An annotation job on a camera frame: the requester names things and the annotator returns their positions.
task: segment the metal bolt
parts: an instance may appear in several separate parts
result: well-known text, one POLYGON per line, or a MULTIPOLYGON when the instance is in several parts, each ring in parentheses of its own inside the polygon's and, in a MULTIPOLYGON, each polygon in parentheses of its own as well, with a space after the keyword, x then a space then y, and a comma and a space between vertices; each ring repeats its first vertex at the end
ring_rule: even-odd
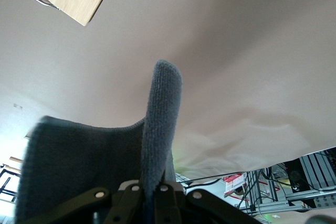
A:
POLYGON ((140 186, 132 186, 132 191, 139 191, 140 186))
POLYGON ((202 197, 202 194, 200 192, 196 191, 196 192, 193 193, 193 197, 194 197, 194 199, 200 199, 202 197))
POLYGON ((96 198, 101 198, 101 197, 103 197, 104 195, 105 195, 105 193, 104 193, 103 191, 99 191, 99 192, 96 193, 95 197, 96 197, 96 198))
POLYGON ((168 187, 166 185, 160 186, 160 191, 168 191, 168 187))

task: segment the wire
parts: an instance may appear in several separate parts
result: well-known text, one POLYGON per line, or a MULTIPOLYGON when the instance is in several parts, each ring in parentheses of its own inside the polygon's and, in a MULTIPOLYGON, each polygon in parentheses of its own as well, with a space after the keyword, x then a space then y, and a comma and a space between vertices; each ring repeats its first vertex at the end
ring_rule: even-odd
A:
POLYGON ((279 185, 280 185, 280 187, 281 187, 281 189, 282 189, 282 191, 283 191, 283 194, 284 194, 285 197, 286 197, 286 192, 285 192, 284 188, 282 187, 282 184, 279 183, 279 185))
POLYGON ((267 168, 267 177, 270 178, 272 174, 272 167, 267 168))
POLYGON ((260 197, 258 197, 258 198, 256 198, 256 199, 255 199, 255 201, 253 202, 253 205, 255 205, 255 204, 256 204, 256 202, 257 202, 257 200, 258 200, 258 199, 261 199, 261 198, 268 198, 268 199, 271 199, 271 200, 273 200, 273 201, 277 201, 277 200, 275 200, 275 199, 273 199, 273 198, 271 198, 271 197, 267 197, 267 196, 260 196, 260 197))
MULTIPOLYGON (((249 173, 247 173, 247 180, 248 180, 248 184, 250 185, 251 182, 250 182, 250 178, 249 178, 249 173)), ((245 209, 246 209, 246 213, 249 214, 248 209, 247 209, 247 201, 245 201, 245 209)))
POLYGON ((244 193, 244 195, 243 195, 243 197, 241 198, 239 204, 237 205, 237 209, 240 208, 240 205, 243 203, 244 199, 245 199, 245 198, 247 197, 247 195, 250 193, 250 191, 252 190, 252 188, 257 184, 257 182, 259 182, 258 179, 256 179, 256 180, 254 181, 253 185, 250 185, 250 183, 249 183, 249 190, 246 191, 246 192, 244 193))
POLYGON ((262 174, 262 176, 263 176, 265 179, 267 179, 267 180, 275 181, 275 182, 278 182, 278 183, 283 184, 283 185, 285 185, 285 186, 290 186, 290 187, 293 188, 293 186, 290 185, 290 184, 286 184, 286 183, 284 183, 284 182, 281 182, 281 181, 278 181, 278 180, 271 179, 271 178, 267 177, 263 170, 261 170, 261 174, 262 174))
MULTIPOLYGON (((260 179, 260 173, 258 174, 257 176, 257 180, 258 180, 258 185, 259 185, 259 179, 260 179)), ((251 192, 251 200, 252 200, 252 193, 254 193, 254 196, 255 198, 258 198, 261 196, 261 190, 260 190, 260 187, 258 186, 257 190, 254 190, 253 192, 251 192)))
POLYGON ((217 183, 220 180, 221 180, 221 178, 216 179, 215 181, 212 181, 212 182, 207 183, 207 184, 197 184, 197 185, 187 186, 187 187, 184 187, 184 189, 190 189, 190 188, 197 187, 197 186, 210 186, 210 185, 213 185, 213 184, 217 183))
POLYGON ((316 152, 315 154, 320 154, 320 155, 322 155, 322 156, 326 156, 326 157, 328 157, 328 158, 332 158, 332 159, 336 160, 336 158, 331 157, 331 156, 328 156, 328 155, 326 155, 326 154, 322 154, 322 153, 318 153, 318 152, 316 152))
POLYGON ((194 182, 194 181, 197 181, 197 180, 202 180, 202 179, 207 179, 207 178, 215 178, 215 177, 219 177, 219 176, 235 175, 235 174, 237 174, 237 173, 244 173, 244 172, 235 172, 235 173, 218 174, 218 175, 209 176, 209 177, 203 177, 203 178, 196 178, 196 179, 190 179, 190 180, 180 181, 179 183, 194 182))
POLYGON ((325 190, 322 190, 322 189, 316 189, 315 187, 313 187, 312 185, 310 185, 307 181, 305 181, 304 179, 300 178, 300 180, 302 180, 303 182, 305 182, 307 185, 309 185, 311 188, 313 188, 314 190, 316 191, 335 191, 336 190, 336 187, 335 188, 331 188, 331 189, 325 189, 325 190))
POLYGON ((260 208, 259 208, 259 203, 258 203, 258 212, 259 212, 260 216, 263 217, 263 218, 268 222, 268 224, 271 224, 271 222, 269 222, 268 219, 266 219, 266 218, 261 214, 261 212, 260 212, 260 208))

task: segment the screw head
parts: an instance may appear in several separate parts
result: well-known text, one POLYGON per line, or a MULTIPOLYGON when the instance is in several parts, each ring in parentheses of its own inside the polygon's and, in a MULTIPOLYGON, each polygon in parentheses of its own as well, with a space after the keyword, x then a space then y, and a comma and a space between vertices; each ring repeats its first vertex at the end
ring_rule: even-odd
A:
POLYGON ((193 193, 193 198, 194 199, 200 199, 202 197, 202 194, 199 191, 196 191, 193 193))
POLYGON ((132 186, 132 191, 139 191, 140 186, 132 186))
POLYGON ((168 191, 168 187, 166 185, 160 186, 160 191, 168 191))
POLYGON ((95 197, 96 198, 101 198, 101 197, 103 197, 105 195, 105 193, 103 192, 103 191, 99 191, 99 192, 97 192, 96 194, 95 194, 95 197))

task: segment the gray fabric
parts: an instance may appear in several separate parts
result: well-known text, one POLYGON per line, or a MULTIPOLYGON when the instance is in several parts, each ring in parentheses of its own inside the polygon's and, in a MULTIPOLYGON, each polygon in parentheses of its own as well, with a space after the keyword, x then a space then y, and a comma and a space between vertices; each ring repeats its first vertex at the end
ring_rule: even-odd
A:
POLYGON ((182 79, 172 64, 159 61, 154 69, 142 139, 142 179, 150 198, 159 183, 171 147, 180 108, 182 79))
POLYGON ((115 193, 122 182, 140 175, 144 187, 153 188, 165 166, 167 178, 175 180, 171 143, 180 95, 178 70, 160 60, 154 69, 148 112, 135 125, 105 129, 44 117, 28 143, 16 221, 97 186, 115 193))
POLYGON ((336 219, 326 215, 315 215, 310 217, 306 224, 335 224, 336 219))

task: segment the gray cloth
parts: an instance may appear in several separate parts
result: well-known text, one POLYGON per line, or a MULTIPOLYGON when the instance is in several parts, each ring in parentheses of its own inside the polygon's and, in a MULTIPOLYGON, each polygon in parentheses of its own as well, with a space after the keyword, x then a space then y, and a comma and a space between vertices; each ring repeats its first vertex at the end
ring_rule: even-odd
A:
POLYGON ((166 180, 175 180, 171 145, 181 86, 177 68, 159 60, 146 117, 132 126, 105 129, 44 117, 28 143, 16 221, 94 187, 115 193, 122 182, 141 176, 150 198, 165 169, 166 180))
POLYGON ((315 215, 310 217, 306 224, 335 224, 336 219, 326 215, 315 215))

